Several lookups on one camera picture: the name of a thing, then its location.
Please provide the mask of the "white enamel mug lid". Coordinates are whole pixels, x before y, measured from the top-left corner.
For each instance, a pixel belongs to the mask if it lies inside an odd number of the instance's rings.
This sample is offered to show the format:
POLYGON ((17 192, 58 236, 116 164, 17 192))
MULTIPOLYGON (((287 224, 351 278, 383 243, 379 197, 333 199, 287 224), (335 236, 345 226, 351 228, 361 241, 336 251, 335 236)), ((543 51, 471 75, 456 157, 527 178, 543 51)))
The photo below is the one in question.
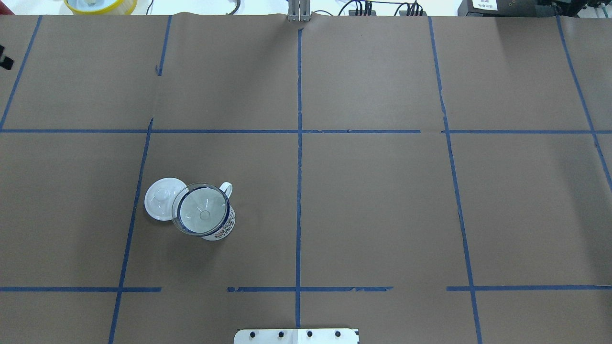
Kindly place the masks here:
POLYGON ((177 178, 162 178, 153 183, 145 193, 146 213, 158 221, 170 221, 176 215, 173 210, 178 194, 186 188, 186 183, 177 178))

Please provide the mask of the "yellow tape roll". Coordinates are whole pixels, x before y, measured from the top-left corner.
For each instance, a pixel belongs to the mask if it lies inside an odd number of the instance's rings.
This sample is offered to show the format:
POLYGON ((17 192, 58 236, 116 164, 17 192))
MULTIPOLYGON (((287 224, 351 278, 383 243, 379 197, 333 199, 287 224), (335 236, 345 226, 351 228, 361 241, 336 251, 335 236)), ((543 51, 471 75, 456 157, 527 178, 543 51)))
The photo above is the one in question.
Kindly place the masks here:
POLYGON ((75 15, 131 15, 137 0, 64 0, 75 15))

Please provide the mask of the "brown paper table cover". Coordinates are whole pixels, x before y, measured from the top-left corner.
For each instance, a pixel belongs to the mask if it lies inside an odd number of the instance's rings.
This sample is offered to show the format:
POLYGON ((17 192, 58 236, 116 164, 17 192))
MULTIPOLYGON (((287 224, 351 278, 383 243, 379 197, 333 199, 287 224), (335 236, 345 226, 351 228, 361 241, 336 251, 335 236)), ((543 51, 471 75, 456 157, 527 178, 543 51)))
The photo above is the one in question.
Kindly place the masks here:
POLYGON ((611 20, 12 15, 1 44, 3 344, 611 342, 611 20))

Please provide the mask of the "black box with label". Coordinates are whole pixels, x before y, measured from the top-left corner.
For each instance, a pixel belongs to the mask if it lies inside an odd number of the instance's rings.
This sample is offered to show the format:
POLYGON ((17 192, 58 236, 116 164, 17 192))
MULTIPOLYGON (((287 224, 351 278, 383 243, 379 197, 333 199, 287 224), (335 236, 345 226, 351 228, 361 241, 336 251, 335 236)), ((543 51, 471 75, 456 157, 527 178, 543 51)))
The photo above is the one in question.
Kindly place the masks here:
POLYGON ((538 17, 536 0, 462 0, 459 17, 538 17))

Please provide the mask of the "aluminium frame post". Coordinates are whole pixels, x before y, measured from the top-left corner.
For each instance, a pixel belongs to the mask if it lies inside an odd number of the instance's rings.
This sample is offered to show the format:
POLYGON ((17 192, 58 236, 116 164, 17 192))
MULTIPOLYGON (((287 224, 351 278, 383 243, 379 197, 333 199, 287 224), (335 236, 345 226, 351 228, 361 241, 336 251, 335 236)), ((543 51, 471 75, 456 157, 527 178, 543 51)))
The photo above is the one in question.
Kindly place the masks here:
POLYGON ((287 0, 289 22, 309 22, 312 18, 310 0, 287 0))

